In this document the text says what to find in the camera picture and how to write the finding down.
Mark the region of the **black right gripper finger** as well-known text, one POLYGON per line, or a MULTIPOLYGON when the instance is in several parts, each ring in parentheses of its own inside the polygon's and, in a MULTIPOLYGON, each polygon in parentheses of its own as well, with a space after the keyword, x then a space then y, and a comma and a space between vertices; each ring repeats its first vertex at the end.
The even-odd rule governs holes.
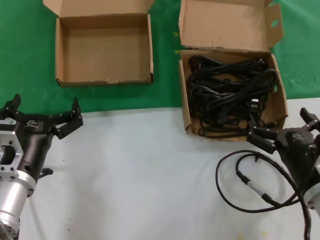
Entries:
POLYGON ((305 122, 305 125, 302 127, 303 130, 306 130, 306 131, 320 130, 320 120, 315 114, 308 112, 305 107, 301 108, 299 114, 300 114, 300 117, 305 122))
POLYGON ((276 151, 277 147, 274 141, 278 134, 277 129, 257 126, 253 115, 250 114, 247 121, 247 130, 247 142, 269 154, 273 154, 276 151))

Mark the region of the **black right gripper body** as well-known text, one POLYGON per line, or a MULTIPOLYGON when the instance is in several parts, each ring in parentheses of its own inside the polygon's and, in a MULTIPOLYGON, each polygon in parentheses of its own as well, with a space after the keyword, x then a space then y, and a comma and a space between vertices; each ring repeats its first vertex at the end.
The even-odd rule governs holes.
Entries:
POLYGON ((274 144, 301 195, 320 182, 315 169, 320 149, 311 132, 301 128, 282 129, 274 144))

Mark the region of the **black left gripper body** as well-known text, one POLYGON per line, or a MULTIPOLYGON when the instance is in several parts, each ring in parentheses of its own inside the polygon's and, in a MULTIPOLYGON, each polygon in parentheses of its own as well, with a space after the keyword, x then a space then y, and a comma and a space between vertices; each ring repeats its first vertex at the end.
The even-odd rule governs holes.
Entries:
POLYGON ((18 170, 30 175, 37 182, 52 145, 53 118, 46 114, 19 113, 14 115, 14 119, 21 124, 24 134, 23 156, 18 170))

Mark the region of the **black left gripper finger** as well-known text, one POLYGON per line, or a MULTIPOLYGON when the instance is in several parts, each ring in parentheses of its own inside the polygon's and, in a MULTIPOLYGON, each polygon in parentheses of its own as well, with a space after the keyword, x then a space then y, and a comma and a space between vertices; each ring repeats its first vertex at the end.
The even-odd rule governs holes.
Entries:
POLYGON ((60 140, 83 126, 84 121, 78 98, 75 97, 73 99, 70 111, 51 115, 51 119, 52 133, 54 133, 60 140))
POLYGON ((0 119, 11 118, 13 120, 22 120, 25 114, 18 111, 20 104, 21 96, 16 94, 12 100, 7 101, 3 108, 0 109, 0 119))

